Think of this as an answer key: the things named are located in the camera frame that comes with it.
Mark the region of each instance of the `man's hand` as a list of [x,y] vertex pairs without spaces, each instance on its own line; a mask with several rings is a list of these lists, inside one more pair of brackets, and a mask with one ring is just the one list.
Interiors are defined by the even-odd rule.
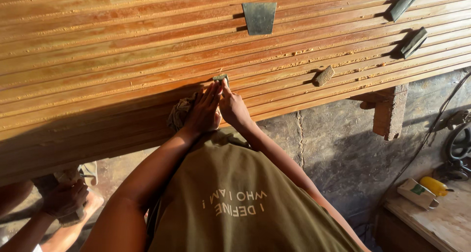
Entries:
[[224,98],[219,102],[219,108],[224,120],[238,131],[240,128],[247,128],[253,124],[242,97],[231,92],[226,80],[222,80],[222,91]]
[[183,128],[196,135],[217,129],[221,122],[221,115],[217,111],[221,93],[222,89],[217,81],[204,94],[201,88]]
[[56,219],[69,215],[85,203],[87,188],[82,179],[61,183],[44,198],[41,210]]

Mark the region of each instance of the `yellow bottle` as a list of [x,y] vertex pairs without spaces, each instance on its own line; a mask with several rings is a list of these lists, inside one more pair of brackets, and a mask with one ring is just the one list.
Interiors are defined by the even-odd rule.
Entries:
[[436,196],[446,196],[449,191],[454,191],[453,189],[448,189],[445,184],[432,177],[422,177],[419,183],[428,190],[432,191],[432,193]]

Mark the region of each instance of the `t-shirt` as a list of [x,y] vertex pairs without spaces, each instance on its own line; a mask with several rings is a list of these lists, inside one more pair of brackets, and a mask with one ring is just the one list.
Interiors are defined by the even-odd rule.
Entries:
[[362,251],[232,128],[192,147],[149,218],[149,251]]

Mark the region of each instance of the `cloth rag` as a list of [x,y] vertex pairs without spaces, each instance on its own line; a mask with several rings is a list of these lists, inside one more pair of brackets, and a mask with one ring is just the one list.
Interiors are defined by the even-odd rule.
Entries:
[[[180,101],[173,106],[172,111],[170,112],[170,115],[167,119],[167,126],[170,127],[170,129],[173,129],[175,132],[179,131],[181,128],[183,128],[183,125],[185,124],[185,119],[186,116],[188,115],[188,112],[191,110],[191,107],[193,106],[193,103],[195,103],[196,96],[198,95],[197,92],[193,93],[190,98],[184,98],[180,99]],[[219,107],[216,110],[216,113],[221,115],[221,111],[219,110]]]

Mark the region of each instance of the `concrete floor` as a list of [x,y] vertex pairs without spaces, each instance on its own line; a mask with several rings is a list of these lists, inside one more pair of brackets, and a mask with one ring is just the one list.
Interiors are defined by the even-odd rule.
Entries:
[[[327,200],[361,233],[382,194],[421,147],[440,106],[466,74],[459,70],[410,83],[402,134],[390,142],[371,131],[374,110],[362,110],[360,102],[353,100],[320,105],[257,124],[303,167]],[[436,132],[397,183],[407,177],[420,178],[443,163],[441,148],[449,134],[443,129],[443,119],[461,109],[471,109],[471,80],[456,93]],[[99,183],[94,189],[103,195],[105,204],[126,176],[154,150],[97,161]],[[33,192],[17,210],[36,199],[38,194]],[[78,251],[97,216],[98,213],[87,223],[69,251]],[[3,226],[12,235],[26,221]],[[48,233],[57,227],[53,225]]]

